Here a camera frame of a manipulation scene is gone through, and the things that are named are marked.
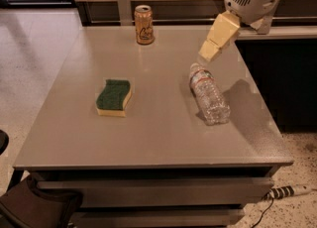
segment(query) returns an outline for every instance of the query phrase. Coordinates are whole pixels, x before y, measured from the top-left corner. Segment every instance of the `speckled terrazzo floor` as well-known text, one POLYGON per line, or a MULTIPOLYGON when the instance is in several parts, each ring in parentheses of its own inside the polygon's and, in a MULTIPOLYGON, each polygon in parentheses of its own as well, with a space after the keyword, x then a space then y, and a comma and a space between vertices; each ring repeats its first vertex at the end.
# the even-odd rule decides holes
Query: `speckled terrazzo floor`
MULTIPOLYGON (((10 145, 0 158, 0 194, 31 126, 81 29, 75 9, 0 10, 0 128, 10 145)), ((295 163, 274 176, 275 186, 317 187, 317 133, 285 133, 295 163)), ((251 227, 269 202, 250 204, 231 227, 251 227)), ((317 191, 276 200, 258 227, 317 227, 317 191)))

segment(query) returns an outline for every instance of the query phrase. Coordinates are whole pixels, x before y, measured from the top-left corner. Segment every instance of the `yellow sponge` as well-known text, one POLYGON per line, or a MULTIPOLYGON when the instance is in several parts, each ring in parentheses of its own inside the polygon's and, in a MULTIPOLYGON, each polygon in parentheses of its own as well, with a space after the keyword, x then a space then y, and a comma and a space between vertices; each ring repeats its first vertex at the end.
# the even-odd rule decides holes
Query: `yellow sponge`
POLYGON ((96 100, 98 114, 126 117, 125 108, 131 96, 131 84, 128 80, 107 79, 105 88, 96 100))

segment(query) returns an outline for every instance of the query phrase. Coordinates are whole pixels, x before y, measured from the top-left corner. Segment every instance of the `aluminum can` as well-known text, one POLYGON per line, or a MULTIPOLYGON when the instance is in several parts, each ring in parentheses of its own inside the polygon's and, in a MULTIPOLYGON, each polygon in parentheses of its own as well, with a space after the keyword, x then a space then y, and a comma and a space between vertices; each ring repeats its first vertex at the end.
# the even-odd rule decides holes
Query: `aluminum can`
POLYGON ((140 5, 135 10, 137 43, 148 45, 155 40, 153 30, 153 12, 150 6, 140 5))

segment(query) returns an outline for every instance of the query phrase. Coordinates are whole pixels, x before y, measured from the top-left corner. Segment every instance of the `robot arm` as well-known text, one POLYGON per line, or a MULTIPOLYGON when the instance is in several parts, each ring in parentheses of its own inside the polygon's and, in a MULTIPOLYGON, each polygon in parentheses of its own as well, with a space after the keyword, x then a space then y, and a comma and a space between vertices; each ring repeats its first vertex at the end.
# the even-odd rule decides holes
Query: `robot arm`
POLYGON ((237 39, 241 23, 250 25, 258 34, 267 34, 278 1, 225 0, 227 11, 216 18, 199 51, 200 56, 207 61, 216 58, 231 40, 237 39))

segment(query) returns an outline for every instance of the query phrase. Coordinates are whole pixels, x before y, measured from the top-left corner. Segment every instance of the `table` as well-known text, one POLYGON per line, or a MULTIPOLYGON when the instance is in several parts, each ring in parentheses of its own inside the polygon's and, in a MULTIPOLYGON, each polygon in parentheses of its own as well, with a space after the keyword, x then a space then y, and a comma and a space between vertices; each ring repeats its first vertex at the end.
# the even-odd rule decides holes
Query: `table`
POLYGON ((84 195, 77 227, 226 226, 293 159, 236 46, 208 65, 232 114, 206 126, 188 85, 209 27, 83 29, 14 163, 43 189, 84 195), (98 116, 107 78, 128 79, 126 118, 98 116))

